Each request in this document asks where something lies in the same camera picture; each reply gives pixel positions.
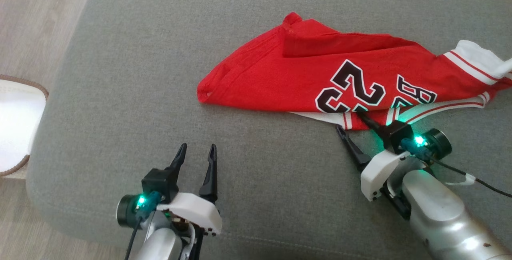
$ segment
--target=jersey number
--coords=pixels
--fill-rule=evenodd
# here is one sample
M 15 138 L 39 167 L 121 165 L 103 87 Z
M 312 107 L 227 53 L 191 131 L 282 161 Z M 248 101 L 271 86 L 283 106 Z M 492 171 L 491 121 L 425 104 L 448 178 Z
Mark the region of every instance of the jersey number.
M 354 97 L 369 106 L 379 105 L 386 94 L 384 86 L 375 82 L 370 86 L 371 93 L 368 93 L 365 89 L 366 85 L 364 84 L 362 69 L 349 60 L 345 60 L 336 74 L 334 74 L 331 82 L 334 83 L 336 87 L 324 88 L 316 97 L 316 107 L 323 112 L 350 112 L 350 108 L 339 101 L 343 92 L 346 91 L 350 85 L 352 85 Z M 354 111 L 367 110 L 368 109 L 361 104 L 357 104 L 354 109 Z

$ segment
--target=wooden floor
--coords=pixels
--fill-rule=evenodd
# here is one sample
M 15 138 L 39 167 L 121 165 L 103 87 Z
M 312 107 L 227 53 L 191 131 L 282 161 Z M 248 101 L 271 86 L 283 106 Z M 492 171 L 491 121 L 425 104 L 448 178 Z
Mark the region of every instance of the wooden floor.
M 86 0 L 0 0 L 0 74 L 49 90 Z M 44 223 L 24 180 L 0 178 L 0 259 L 116 260 L 123 249 L 67 237 Z

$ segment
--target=gray ottoman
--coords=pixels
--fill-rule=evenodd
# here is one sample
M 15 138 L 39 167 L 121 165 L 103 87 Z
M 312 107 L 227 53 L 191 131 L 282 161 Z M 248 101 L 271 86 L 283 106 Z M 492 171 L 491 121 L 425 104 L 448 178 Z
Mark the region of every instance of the gray ottoman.
M 115 219 L 124 194 L 188 143 L 181 191 L 198 192 L 218 147 L 220 237 L 208 259 L 428 259 L 383 198 L 369 203 L 332 125 L 294 114 L 200 105 L 199 81 L 223 58 L 296 11 L 344 32 L 390 33 L 436 54 L 467 39 L 512 56 L 512 0 L 88 0 L 46 105 L 27 179 L 56 229 L 126 247 Z M 512 190 L 512 91 L 487 108 L 430 116 L 454 152 L 446 162 Z M 371 132 L 353 132 L 373 155 Z M 442 180 L 457 181 L 439 170 Z M 512 201 L 480 185 L 454 187 L 503 242 Z

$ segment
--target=brown trim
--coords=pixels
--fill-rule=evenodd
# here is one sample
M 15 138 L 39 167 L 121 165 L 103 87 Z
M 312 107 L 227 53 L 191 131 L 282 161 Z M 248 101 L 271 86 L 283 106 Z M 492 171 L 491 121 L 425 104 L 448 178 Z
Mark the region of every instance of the brown trim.
M 25 79 L 22 79 L 22 78 L 18 78 L 18 77 L 14 77 L 14 76 L 8 76 L 8 75 L 3 75 L 3 74 L 0 74 L 0 80 L 13 81 L 13 82 L 17 82 L 17 83 L 20 83 L 20 84 L 25 84 L 25 85 L 29 85 L 29 86 L 35 87 L 35 88 L 41 90 L 41 92 L 44 94 L 44 98 L 46 100 L 48 100 L 48 95 L 49 95 L 48 90 L 46 90 L 46 88 L 44 88 L 42 85 L 40 85 L 38 83 L 35 83 L 34 81 L 25 80 Z
M 25 166 L 25 164 L 29 161 L 29 157 L 30 157 L 30 155 L 25 155 L 25 157 L 23 157 L 23 159 L 18 164 L 16 164 L 15 167 L 12 167 L 11 169 L 9 169 L 7 171 L 0 172 L 0 177 L 10 175 L 10 174 L 20 170 L 21 167 Z

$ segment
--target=gray fabric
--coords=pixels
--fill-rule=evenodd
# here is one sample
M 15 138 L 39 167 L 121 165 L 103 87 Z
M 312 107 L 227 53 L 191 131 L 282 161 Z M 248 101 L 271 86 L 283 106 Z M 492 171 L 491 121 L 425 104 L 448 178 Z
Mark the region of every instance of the gray fabric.
M 182 142 L 178 181 L 197 192 L 211 143 L 219 154 L 223 235 L 208 259 L 428 259 L 391 205 L 369 203 L 332 125 L 294 114 L 200 105 L 199 81 L 253 37 L 298 12 L 345 32 L 415 40 L 437 54 L 460 39 L 512 56 L 511 0 L 88 0 L 37 133 L 27 187 L 55 228 L 125 247 L 116 205 Z M 446 161 L 512 190 L 512 91 L 484 110 L 431 116 L 451 139 Z M 370 132 L 353 138 L 369 154 Z M 458 180 L 440 171 L 441 178 Z M 512 202 L 479 185 L 454 188 L 506 243 Z

